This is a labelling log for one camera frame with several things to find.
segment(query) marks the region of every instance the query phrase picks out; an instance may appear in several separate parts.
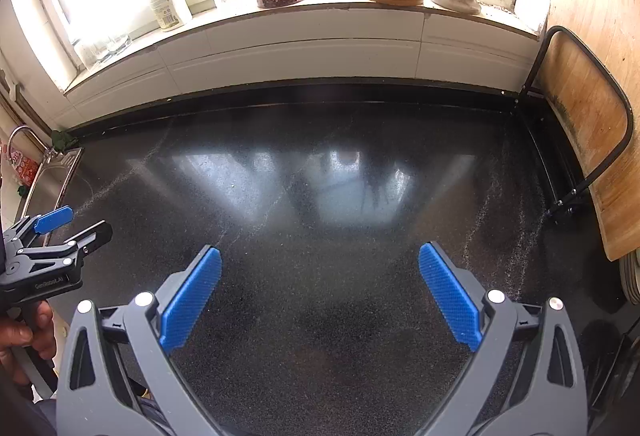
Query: sink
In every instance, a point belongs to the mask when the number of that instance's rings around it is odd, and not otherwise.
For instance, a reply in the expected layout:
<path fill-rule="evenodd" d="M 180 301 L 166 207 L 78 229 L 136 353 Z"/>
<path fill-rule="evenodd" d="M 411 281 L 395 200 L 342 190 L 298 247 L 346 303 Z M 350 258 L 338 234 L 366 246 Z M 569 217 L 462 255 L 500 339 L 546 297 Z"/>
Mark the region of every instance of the sink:
<path fill-rule="evenodd" d="M 43 162 L 25 201 L 19 217 L 37 216 L 57 209 L 62 204 L 66 186 L 78 166 L 82 156 L 82 147 L 70 149 L 65 155 L 58 155 L 49 162 Z M 40 237 L 32 246 L 48 245 L 51 233 Z"/>

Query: blue textured pad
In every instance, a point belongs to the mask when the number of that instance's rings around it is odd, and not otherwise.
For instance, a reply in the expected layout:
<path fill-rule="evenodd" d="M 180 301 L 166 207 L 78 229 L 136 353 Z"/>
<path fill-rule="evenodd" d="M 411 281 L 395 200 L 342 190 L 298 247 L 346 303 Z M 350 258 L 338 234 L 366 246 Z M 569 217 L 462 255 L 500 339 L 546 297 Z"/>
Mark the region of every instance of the blue textured pad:
<path fill-rule="evenodd" d="M 418 266 L 453 336 L 475 352 L 482 341 L 478 308 L 432 244 L 420 248 Z"/>
<path fill-rule="evenodd" d="M 220 252 L 209 249 L 191 271 L 160 320 L 160 345 L 169 354 L 184 346 L 222 273 Z"/>
<path fill-rule="evenodd" d="M 36 234 L 46 234 L 62 225 L 66 225 L 73 218 L 74 212 L 71 210 L 71 207 L 65 205 L 64 207 L 60 207 L 60 209 L 56 209 L 39 217 L 33 225 L 33 230 Z"/>

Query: chrome faucet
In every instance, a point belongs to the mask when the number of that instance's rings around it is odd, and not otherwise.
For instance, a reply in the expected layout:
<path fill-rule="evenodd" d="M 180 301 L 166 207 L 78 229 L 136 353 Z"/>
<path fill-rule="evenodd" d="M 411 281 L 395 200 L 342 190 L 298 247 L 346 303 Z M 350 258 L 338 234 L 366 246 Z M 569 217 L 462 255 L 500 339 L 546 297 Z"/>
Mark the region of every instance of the chrome faucet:
<path fill-rule="evenodd" d="M 16 127 L 11 132 L 11 135 L 9 135 L 9 141 L 6 144 L 7 156 L 11 156 L 11 143 L 14 141 L 14 137 L 21 131 L 30 132 L 30 134 L 33 136 L 36 142 L 41 146 L 41 148 L 44 151 L 43 161 L 42 161 L 43 163 L 49 163 L 53 158 L 59 155 L 59 152 L 53 146 L 49 147 L 46 143 L 42 142 L 42 140 L 38 138 L 38 136 L 34 133 L 33 129 L 30 126 L 23 124 L 22 126 Z"/>

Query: barcode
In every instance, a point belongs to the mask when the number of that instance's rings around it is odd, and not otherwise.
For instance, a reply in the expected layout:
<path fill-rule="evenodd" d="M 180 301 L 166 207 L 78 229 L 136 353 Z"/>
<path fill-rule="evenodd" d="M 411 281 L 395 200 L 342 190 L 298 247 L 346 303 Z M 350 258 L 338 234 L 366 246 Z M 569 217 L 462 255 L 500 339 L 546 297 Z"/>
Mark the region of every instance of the barcode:
<path fill-rule="evenodd" d="M 162 20 L 164 21 L 164 24 L 167 26 L 173 26 L 176 23 L 178 23 L 178 20 L 175 19 L 175 16 L 173 14 L 169 14 L 168 16 L 163 16 Z"/>

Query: stack of plates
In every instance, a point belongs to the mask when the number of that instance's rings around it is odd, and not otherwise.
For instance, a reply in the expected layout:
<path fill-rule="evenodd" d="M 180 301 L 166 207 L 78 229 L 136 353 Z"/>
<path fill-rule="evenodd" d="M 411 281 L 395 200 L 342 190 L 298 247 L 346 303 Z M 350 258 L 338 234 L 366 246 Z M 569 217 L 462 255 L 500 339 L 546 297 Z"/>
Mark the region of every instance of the stack of plates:
<path fill-rule="evenodd" d="M 620 279 L 622 289 L 631 304 L 640 304 L 640 264 L 638 252 L 629 252 L 620 257 Z"/>

